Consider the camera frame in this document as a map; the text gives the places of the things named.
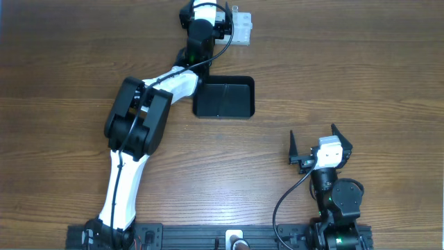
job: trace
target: wooden table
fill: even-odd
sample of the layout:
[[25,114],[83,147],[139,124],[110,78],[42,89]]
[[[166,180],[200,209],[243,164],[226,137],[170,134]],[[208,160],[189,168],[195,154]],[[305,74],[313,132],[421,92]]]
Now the wooden table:
[[[62,248],[105,201],[103,126],[126,76],[169,71],[186,42],[185,0],[5,0],[0,37],[0,247]],[[172,107],[147,164],[137,221],[271,224],[301,176],[287,164],[334,122],[355,146],[341,176],[366,187],[359,223],[381,248],[440,249],[443,232],[444,2],[231,1],[253,15],[249,47],[211,74],[256,82],[249,120]],[[278,223],[317,216],[308,182]]]

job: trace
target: wood grain surface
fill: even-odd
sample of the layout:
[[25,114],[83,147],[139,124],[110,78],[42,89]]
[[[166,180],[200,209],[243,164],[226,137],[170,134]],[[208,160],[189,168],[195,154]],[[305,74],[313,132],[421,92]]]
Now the wood grain surface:
[[[105,119],[126,76],[169,71],[187,38],[185,3],[3,1],[0,248],[63,248],[68,225],[100,212]],[[366,187],[359,223],[373,227],[375,247],[441,249],[444,1],[229,3],[252,13],[251,45],[230,47],[211,73],[252,76],[256,113],[197,119],[189,99],[172,107],[137,221],[271,224],[300,178],[287,164],[289,131],[309,153],[334,122],[355,146],[341,175]],[[315,216],[306,182],[277,220]]]

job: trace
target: wooden tabletop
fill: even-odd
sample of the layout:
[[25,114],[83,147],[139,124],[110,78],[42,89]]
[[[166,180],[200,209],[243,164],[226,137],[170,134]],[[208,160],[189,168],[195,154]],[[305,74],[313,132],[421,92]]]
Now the wooden tabletop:
[[[110,176],[105,119],[122,80],[170,70],[186,0],[5,0],[0,25],[0,248],[63,248],[98,215]],[[251,12],[251,45],[211,74],[255,79],[249,120],[198,119],[175,104],[145,167],[137,221],[271,224],[309,153],[335,123],[353,143],[341,177],[364,184],[360,224],[375,247],[440,249],[444,2],[230,1]],[[308,182],[278,223],[318,216]]]

